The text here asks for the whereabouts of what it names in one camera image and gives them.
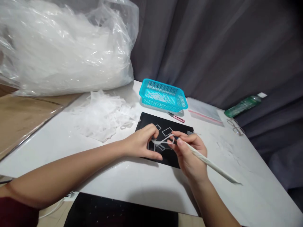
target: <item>hand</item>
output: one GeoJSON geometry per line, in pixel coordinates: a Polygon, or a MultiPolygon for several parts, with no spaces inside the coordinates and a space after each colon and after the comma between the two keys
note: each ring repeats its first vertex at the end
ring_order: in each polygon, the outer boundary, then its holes
{"type": "Polygon", "coordinates": [[[187,176],[190,183],[203,183],[208,180],[206,164],[197,158],[189,147],[184,143],[194,147],[198,152],[207,157],[207,149],[196,134],[187,135],[183,132],[173,131],[171,134],[179,137],[177,145],[169,144],[169,146],[176,152],[178,156],[178,162],[181,170],[187,176]]]}
{"type": "Polygon", "coordinates": [[[163,157],[161,154],[147,149],[147,144],[150,142],[152,136],[156,139],[158,135],[159,130],[154,124],[149,124],[131,134],[129,137],[123,140],[126,155],[162,160],[163,157]]]}

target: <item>maroon sleeve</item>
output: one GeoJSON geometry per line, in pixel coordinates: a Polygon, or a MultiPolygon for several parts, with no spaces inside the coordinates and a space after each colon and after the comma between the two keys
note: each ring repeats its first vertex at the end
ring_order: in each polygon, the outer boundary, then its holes
{"type": "Polygon", "coordinates": [[[0,226],[36,227],[39,210],[24,205],[10,197],[0,198],[0,226]]]}

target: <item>fingernail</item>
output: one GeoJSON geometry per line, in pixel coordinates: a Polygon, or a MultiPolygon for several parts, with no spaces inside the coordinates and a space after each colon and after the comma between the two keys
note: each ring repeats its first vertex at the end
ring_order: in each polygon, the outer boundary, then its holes
{"type": "Polygon", "coordinates": [[[177,139],[177,144],[178,145],[182,145],[183,144],[183,140],[180,137],[177,139]]]}

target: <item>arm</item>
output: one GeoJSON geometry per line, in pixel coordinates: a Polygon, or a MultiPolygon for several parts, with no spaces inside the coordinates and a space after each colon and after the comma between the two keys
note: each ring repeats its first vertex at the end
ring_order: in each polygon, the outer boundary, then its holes
{"type": "Polygon", "coordinates": [[[196,135],[186,135],[179,131],[172,134],[178,136],[177,145],[169,145],[177,154],[183,173],[187,176],[193,195],[199,206],[204,223],[207,227],[235,226],[240,224],[227,209],[216,189],[207,176],[206,164],[192,154],[187,142],[207,157],[207,149],[203,141],[196,135]]]}
{"type": "Polygon", "coordinates": [[[82,182],[119,157],[128,155],[162,160],[147,150],[159,131],[147,125],[124,140],[80,152],[37,168],[0,188],[0,197],[11,197],[30,207],[42,209],[57,202],[82,182]]]}

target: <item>dark fabric backdrop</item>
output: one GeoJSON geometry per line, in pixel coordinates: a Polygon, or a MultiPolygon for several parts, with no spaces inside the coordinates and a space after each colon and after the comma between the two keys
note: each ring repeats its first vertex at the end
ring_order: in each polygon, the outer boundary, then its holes
{"type": "Polygon", "coordinates": [[[298,2],[132,0],[135,79],[180,87],[221,109],[259,92],[237,120],[286,190],[303,187],[303,62],[298,2]]]}

